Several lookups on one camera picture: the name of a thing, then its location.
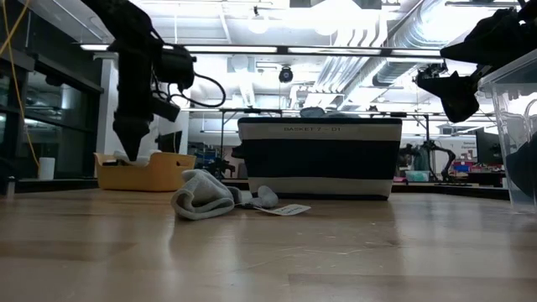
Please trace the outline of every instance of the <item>ceiling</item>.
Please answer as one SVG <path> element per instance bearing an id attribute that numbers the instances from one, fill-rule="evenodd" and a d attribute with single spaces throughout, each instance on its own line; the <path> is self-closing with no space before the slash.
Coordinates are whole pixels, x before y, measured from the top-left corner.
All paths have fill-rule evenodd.
<path id="1" fill-rule="evenodd" d="M 360 9 L 352 0 L 325 0 L 313 8 L 290 8 L 290 0 L 261 2 L 131 0 L 131 2 L 137 4 L 151 17 L 155 29 L 167 42 L 180 44 L 381 46 L 390 31 L 394 31 L 397 35 L 405 25 L 415 22 L 428 22 L 428 27 L 425 28 L 427 34 L 436 38 L 449 37 L 444 38 L 447 44 L 454 39 L 462 39 L 465 32 L 472 29 L 479 19 L 493 13 L 489 8 L 462 10 L 463 8 L 445 6 L 441 8 L 445 11 L 436 14 L 432 20 L 417 20 L 410 15 L 404 26 L 397 29 L 396 24 L 419 2 L 418 0 L 385 0 L 381 11 Z M 253 14 L 254 5 L 259 7 L 259 17 Z M 100 44 L 110 43 L 113 40 L 99 18 L 81 1 L 39 0 L 32 1 L 31 8 L 80 43 Z M 452 20 L 456 14 L 459 15 L 456 22 L 458 25 Z M 352 27 L 351 33 L 354 34 L 346 36 L 349 33 L 348 27 Z M 363 36 L 360 36 L 362 39 L 357 39 L 357 33 L 362 34 L 362 31 L 364 32 Z M 245 75 L 234 70 L 230 63 L 231 57 L 231 55 L 198 55 L 195 64 L 197 73 L 213 77 L 222 83 L 226 89 L 228 107 L 244 107 L 243 100 L 248 93 L 253 94 L 258 101 L 254 104 L 256 107 L 286 107 L 292 103 L 293 87 L 297 86 L 296 90 L 299 89 L 298 86 L 315 86 L 324 70 L 327 70 L 330 60 L 325 56 L 250 55 L 248 62 L 250 73 Z M 345 62 L 351 64 L 353 61 L 349 58 L 338 65 L 339 70 L 334 69 L 331 72 L 334 79 L 332 87 L 339 84 L 336 79 L 342 81 L 344 78 L 342 70 L 347 70 L 348 67 Z M 261 65 L 273 63 L 275 67 L 269 64 L 269 68 L 258 68 L 260 63 Z M 438 98 L 417 88 L 412 82 L 416 69 L 425 62 L 412 65 L 412 68 L 400 75 L 389 89 L 368 88 L 368 96 L 365 97 L 366 92 L 358 88 L 370 87 L 372 84 L 367 81 L 371 79 L 360 81 L 358 84 L 351 80 L 365 72 L 365 69 L 372 64 L 373 60 L 368 61 L 366 58 L 357 63 L 355 70 L 349 68 L 348 71 L 349 73 L 352 71 L 353 78 L 349 79 L 345 90 L 335 91 L 344 95 L 346 105 L 355 104 L 355 109 L 360 108 L 359 110 L 375 105 L 379 110 L 386 111 L 442 111 Z M 279 83 L 278 74 L 282 65 L 291 66 L 295 75 L 293 82 Z M 462 75 L 470 74 L 475 69 L 472 65 L 454 62 L 450 62 L 449 67 L 451 72 L 459 70 Z M 221 97 L 216 86 L 201 79 L 196 79 L 191 95 L 209 103 L 217 102 Z M 289 101 L 282 102 L 282 97 Z M 336 95 L 328 97 L 330 100 L 321 102 L 323 106 L 329 105 Z M 483 104 L 482 110 L 491 112 L 492 104 Z"/>

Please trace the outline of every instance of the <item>table surface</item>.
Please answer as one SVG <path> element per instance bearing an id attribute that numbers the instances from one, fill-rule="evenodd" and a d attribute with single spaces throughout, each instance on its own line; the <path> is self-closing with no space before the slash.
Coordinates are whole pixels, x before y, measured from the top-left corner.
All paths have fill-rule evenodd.
<path id="1" fill-rule="evenodd" d="M 0 200 L 0 301 L 535 301 L 537 221 L 509 203 L 392 194 L 183 221 L 171 194 Z"/>

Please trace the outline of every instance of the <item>price tag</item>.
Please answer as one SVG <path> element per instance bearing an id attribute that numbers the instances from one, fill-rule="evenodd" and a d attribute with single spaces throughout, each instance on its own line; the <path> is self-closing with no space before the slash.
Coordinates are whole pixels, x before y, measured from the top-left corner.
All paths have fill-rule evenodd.
<path id="1" fill-rule="evenodd" d="M 309 209 L 311 209 L 311 206 L 288 205 L 288 206 L 284 206 L 283 208 L 279 208 L 276 210 L 265 210 L 265 209 L 257 208 L 257 207 L 256 209 L 269 213 L 269 214 L 278 215 L 278 216 L 292 216 L 292 215 L 297 215 L 302 212 L 308 211 Z"/>

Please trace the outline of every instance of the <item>yellow cable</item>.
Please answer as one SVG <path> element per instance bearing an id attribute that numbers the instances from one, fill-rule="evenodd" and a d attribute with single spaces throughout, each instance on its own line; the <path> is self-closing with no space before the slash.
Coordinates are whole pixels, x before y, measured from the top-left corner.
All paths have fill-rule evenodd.
<path id="1" fill-rule="evenodd" d="M 28 9 L 29 4 L 30 4 L 30 0 L 26 0 L 26 3 L 24 4 L 23 11 L 19 14 L 19 16 L 17 18 L 17 22 L 15 22 L 15 24 L 13 25 L 13 28 L 11 29 L 11 32 L 8 30 L 8 26 L 7 26 L 8 20 L 5 19 L 5 17 L 4 17 L 4 19 L 6 20 L 6 34 L 8 34 L 8 38 L 3 42 L 2 47 L 0 48 L 0 55 L 3 54 L 3 51 L 6 49 L 6 46 L 8 46 L 8 44 L 11 42 L 11 38 L 15 34 L 15 30 L 17 30 L 18 25 L 20 24 L 20 22 L 23 20 L 24 13 L 26 13 L 26 10 Z M 6 10 L 6 0 L 3 0 L 3 7 L 4 7 L 4 11 L 5 11 Z"/>
<path id="2" fill-rule="evenodd" d="M 21 16 L 26 11 L 26 7 L 28 6 L 28 3 L 29 3 L 29 0 L 27 0 L 26 4 L 24 5 L 24 10 L 21 13 Z M 17 92 L 18 106 L 20 108 L 20 117 L 23 119 L 23 122 L 24 122 L 23 101 L 21 100 L 20 90 L 18 88 L 17 71 L 15 70 L 15 63 L 14 63 L 14 60 L 13 60 L 13 50 L 11 48 L 11 41 L 10 41 L 11 36 L 15 32 L 15 29 L 17 29 L 18 23 L 15 24 L 15 26 L 13 27 L 11 33 L 9 33 L 8 10 L 6 9 L 6 0 L 3 0 L 3 21 L 4 21 L 4 25 L 6 27 L 6 34 L 8 35 L 8 39 L 6 40 L 6 42 L 4 42 L 4 44 L 6 44 L 8 46 L 9 59 L 11 60 L 11 71 L 13 72 L 13 79 L 14 79 L 14 82 L 15 82 L 15 91 Z M 32 144 L 32 139 L 30 138 L 30 133 L 28 131 L 28 128 L 25 127 L 25 126 L 24 126 L 24 131 L 26 132 L 26 137 L 28 138 L 28 144 L 30 146 L 30 150 L 32 150 L 32 155 L 34 156 L 35 165 L 37 165 L 37 169 L 39 170 L 39 161 L 37 160 L 37 156 L 35 155 L 35 150 L 34 150 L 34 146 Z"/>

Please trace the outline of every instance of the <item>basket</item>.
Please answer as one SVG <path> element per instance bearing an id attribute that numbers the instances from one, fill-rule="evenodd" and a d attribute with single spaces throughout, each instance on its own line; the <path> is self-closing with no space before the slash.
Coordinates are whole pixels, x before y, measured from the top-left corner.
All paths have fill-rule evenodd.
<path id="1" fill-rule="evenodd" d="M 145 167 L 103 166 L 111 155 L 95 153 L 95 166 L 99 188 L 103 190 L 136 190 L 171 192 L 183 186 L 182 173 L 194 169 L 196 157 L 172 153 L 151 155 Z"/>

